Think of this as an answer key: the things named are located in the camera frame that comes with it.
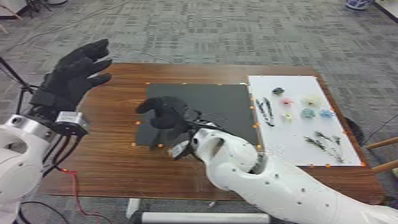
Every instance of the blue object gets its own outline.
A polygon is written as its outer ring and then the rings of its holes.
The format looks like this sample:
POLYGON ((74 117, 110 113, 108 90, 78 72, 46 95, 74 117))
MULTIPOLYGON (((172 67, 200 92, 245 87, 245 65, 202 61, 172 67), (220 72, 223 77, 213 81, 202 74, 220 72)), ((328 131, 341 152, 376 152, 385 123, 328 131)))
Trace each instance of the blue object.
POLYGON ((333 117, 333 112, 330 110, 321 110, 319 111, 319 116, 325 117, 325 118, 330 118, 330 117, 333 117))
POLYGON ((301 110, 301 117, 309 119, 314 118, 314 111, 307 108, 301 110))
POLYGON ((367 9, 373 2, 374 0, 346 0, 344 6, 348 9, 362 11, 367 9))

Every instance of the white paper sheet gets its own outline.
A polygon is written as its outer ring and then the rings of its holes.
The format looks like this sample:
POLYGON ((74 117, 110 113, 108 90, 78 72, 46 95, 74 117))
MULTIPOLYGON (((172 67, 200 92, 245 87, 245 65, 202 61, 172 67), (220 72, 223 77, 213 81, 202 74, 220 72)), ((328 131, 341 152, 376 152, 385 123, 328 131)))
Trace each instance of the white paper sheet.
POLYGON ((310 164, 314 166, 325 166, 326 164, 330 164, 330 166, 360 166, 360 159, 348 136, 344 134, 337 117, 333 116, 332 118, 325 118, 319 116, 319 110, 330 109, 330 104, 319 88, 316 77, 248 76, 248 85, 254 99, 259 99, 262 102, 262 97, 266 97, 271 104, 275 127, 270 127, 264 123, 264 118, 254 101, 266 153, 271 153, 282 157, 296 166, 309 166, 310 164), (284 89, 280 96, 271 94, 271 90, 277 87, 284 89), (307 96, 317 96, 317 107, 305 104, 303 98, 307 96), (289 98, 293 100, 293 104, 289 106, 282 104, 282 98, 289 98), (305 108, 314 110, 316 117, 312 119, 305 119, 300 116, 300 112, 305 108), (282 118, 284 113, 293 114, 291 122, 287 122, 282 118), (319 131, 328 137, 337 136, 341 138, 341 145, 325 139, 316 138, 314 131, 319 131), (337 162, 335 157, 330 156, 321 149, 305 142, 303 136, 319 140, 332 154, 335 154, 332 151, 333 148, 337 155, 341 155, 342 163, 337 162))

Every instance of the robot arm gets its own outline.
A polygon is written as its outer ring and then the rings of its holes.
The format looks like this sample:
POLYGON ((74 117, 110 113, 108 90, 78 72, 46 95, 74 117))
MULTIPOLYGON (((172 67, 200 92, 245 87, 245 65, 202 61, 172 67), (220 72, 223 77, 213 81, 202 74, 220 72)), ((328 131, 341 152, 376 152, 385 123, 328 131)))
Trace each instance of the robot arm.
POLYGON ((346 197, 291 163, 273 155, 261 155, 250 143, 211 122, 198 118, 186 120, 186 111, 172 110, 175 99, 156 100, 161 103, 152 104, 147 100, 136 112, 154 109, 154 120, 174 122, 168 125, 150 122, 152 126, 172 129, 172 124, 177 124, 184 127, 182 132, 190 133, 190 139, 172 149, 174 158, 188 153, 195 155, 216 188, 232 191, 270 216, 298 224, 398 223, 398 211, 392 208, 367 205, 346 197))
POLYGON ((81 136, 86 123, 81 113, 71 112, 90 88, 110 80, 95 74, 111 61, 97 61, 108 54, 108 40, 81 46, 60 59, 53 72, 35 90, 23 115, 12 115, 0 125, 0 223, 12 223, 23 196, 31 192, 49 170, 42 158, 55 134, 81 136))
POLYGON ((39 184, 53 135, 49 128, 19 115, 0 126, 0 223, 12 223, 21 197, 39 184), (23 153, 8 148, 14 144, 21 145, 23 153))

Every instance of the pink object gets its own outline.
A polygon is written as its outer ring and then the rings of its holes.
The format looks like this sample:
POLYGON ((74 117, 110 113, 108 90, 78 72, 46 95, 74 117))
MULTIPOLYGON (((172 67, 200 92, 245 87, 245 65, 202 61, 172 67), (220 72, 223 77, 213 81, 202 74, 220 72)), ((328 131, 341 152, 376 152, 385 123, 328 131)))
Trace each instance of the pink object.
POLYGON ((280 103, 282 103, 284 105, 291 105, 293 100, 291 100, 289 98, 282 98, 280 103))

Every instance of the wooden table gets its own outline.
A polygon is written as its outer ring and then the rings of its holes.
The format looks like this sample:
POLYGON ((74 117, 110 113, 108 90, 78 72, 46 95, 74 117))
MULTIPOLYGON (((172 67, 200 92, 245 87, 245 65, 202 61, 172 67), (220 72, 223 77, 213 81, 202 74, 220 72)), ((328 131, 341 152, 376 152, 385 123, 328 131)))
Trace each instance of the wooden table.
MULTIPOLYGON (((172 161, 166 149, 149 151, 133 146, 138 115, 134 108, 145 99, 149 83, 246 82, 248 74, 316 76, 335 109, 349 141, 364 161, 358 144, 319 74, 310 67, 243 65, 113 64, 106 72, 111 81, 83 100, 81 111, 90 120, 90 134, 62 167, 78 171, 79 195, 95 197, 234 200, 206 178, 204 165, 186 157, 172 161)), ((369 167, 301 168, 314 178, 351 198, 380 203, 381 189, 369 167)), ((71 177, 53 172, 42 192, 71 195, 71 177)))

